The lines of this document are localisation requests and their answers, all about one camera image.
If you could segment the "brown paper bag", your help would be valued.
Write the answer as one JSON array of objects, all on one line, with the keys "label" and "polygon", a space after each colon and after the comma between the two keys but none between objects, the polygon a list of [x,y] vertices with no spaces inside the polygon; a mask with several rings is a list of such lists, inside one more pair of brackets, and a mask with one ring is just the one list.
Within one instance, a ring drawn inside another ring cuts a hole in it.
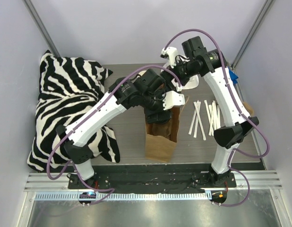
[{"label": "brown paper bag", "polygon": [[178,142],[180,116],[189,97],[182,107],[171,109],[172,118],[165,124],[145,123],[145,158],[158,163],[169,163]]}]

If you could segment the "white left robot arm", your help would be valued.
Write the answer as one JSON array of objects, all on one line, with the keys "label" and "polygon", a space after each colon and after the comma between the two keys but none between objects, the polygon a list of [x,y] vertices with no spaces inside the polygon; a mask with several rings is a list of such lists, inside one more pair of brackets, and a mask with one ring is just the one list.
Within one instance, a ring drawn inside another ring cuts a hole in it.
[{"label": "white left robot arm", "polygon": [[57,128],[61,145],[84,188],[92,188],[95,184],[93,153],[88,141],[110,120],[136,106],[143,107],[147,123],[167,123],[172,117],[169,97],[177,90],[177,85],[169,69],[156,73],[152,68],[143,67],[116,80],[100,101],[79,119]]}]

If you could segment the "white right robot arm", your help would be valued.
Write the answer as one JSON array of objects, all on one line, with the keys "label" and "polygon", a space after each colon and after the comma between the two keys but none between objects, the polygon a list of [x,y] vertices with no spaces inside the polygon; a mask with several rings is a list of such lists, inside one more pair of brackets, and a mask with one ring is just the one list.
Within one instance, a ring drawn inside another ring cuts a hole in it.
[{"label": "white right robot arm", "polygon": [[191,80],[195,76],[202,77],[213,92],[219,107],[213,107],[212,112],[222,115],[224,125],[213,132],[217,147],[209,168],[208,181],[218,187],[230,177],[234,151],[258,126],[259,120],[249,114],[240,100],[218,46],[208,51],[201,38],[196,36],[184,41],[182,48],[183,55],[179,54],[177,48],[167,45],[162,49],[161,57],[168,60],[166,68],[176,75],[171,85],[177,94],[184,89],[194,89]]}]

